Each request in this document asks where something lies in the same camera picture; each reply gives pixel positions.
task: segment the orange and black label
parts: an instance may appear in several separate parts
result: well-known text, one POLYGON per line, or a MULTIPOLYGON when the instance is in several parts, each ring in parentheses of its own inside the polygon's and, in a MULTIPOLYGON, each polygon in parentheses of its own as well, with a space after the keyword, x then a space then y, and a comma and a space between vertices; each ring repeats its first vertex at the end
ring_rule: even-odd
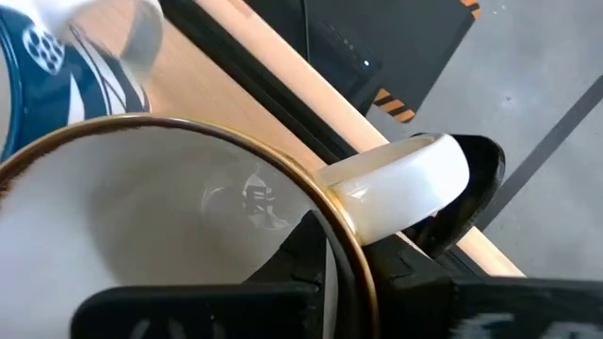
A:
POLYGON ((461 3, 471 10, 471 14, 475 19, 478 19, 481 13, 481 8, 477 0, 461 0, 461 3))
POLYGON ((397 121, 409 122, 415 117, 415 112, 402 101, 394 98, 387 90, 379 89, 373 104, 384 110, 397 121))

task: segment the orange stripe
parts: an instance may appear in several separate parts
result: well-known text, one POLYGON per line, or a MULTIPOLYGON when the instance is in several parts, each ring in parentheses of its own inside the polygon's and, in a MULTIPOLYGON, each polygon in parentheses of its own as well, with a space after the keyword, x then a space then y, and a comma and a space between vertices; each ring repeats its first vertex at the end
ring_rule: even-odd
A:
POLYGON ((385 112, 389 112, 392 109, 400 108, 402 106, 404 106, 404 104, 400 100, 394 100, 385 105, 381 105, 380 108, 385 112))
POLYGON ((403 111, 402 113, 398 114, 394 118, 396 118, 397 121, 407 122, 414 117, 415 117, 415 112, 413 112, 412 109, 407 109, 407 110, 403 111))
POLYGON ((377 100, 381 100, 388 95, 389 95, 389 92, 387 90, 379 89, 379 92, 377 93, 377 96, 375 97, 375 100, 373 100, 373 102, 376 102, 377 100))

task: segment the blue pattern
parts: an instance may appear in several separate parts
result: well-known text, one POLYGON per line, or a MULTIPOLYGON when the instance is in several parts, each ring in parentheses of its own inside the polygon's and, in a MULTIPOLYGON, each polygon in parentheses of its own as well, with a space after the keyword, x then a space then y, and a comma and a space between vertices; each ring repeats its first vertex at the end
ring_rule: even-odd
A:
MULTIPOLYGON (((74 33, 77 39, 85 39, 74 33)), ((68 124, 72 78, 81 95, 84 107, 81 115, 85 119, 115 113, 107 93, 117 89, 108 86, 108 76, 121 86, 126 112, 149 109, 146 94, 142 103, 134 88, 138 84, 130 83, 120 61, 93 43, 89 42, 89 46, 102 57, 112 74, 101 73, 93 61, 90 66, 87 62, 91 60, 90 51, 83 44, 80 48, 87 56, 70 44, 64 46, 63 52, 59 41, 40 33, 31 19, 11 8, 0 7, 0 43, 7 59, 11 90, 10 126, 2 161, 35 139, 68 124)))

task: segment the mug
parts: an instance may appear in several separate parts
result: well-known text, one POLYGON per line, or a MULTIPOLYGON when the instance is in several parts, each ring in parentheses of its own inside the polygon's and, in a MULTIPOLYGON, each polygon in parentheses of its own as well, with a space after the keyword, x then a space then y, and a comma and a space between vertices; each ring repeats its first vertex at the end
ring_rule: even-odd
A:
POLYGON ((150 109, 140 82, 163 35, 157 0, 138 0, 120 57, 72 25, 102 0, 0 0, 0 150, 6 160, 60 127, 150 109))
POLYGON ((9 291, 0 329, 66 338, 78 305, 107 288, 244 283, 311 211, 328 238, 323 336, 333 336, 346 291, 360 300, 347 323, 376 335, 362 246, 444 208, 467 181, 463 151, 445 134, 311 174, 214 124, 144 114, 83 121, 0 166, 0 291, 9 291))

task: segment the blue and white mug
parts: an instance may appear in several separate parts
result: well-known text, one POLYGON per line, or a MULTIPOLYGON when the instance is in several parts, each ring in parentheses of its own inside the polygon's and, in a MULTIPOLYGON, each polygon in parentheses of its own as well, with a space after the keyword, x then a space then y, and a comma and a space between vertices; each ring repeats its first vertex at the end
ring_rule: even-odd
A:
POLYGON ((0 152, 4 161, 66 125, 149 110, 140 83, 161 46, 157 0, 138 0, 121 56, 72 25, 103 0, 0 0, 0 152))

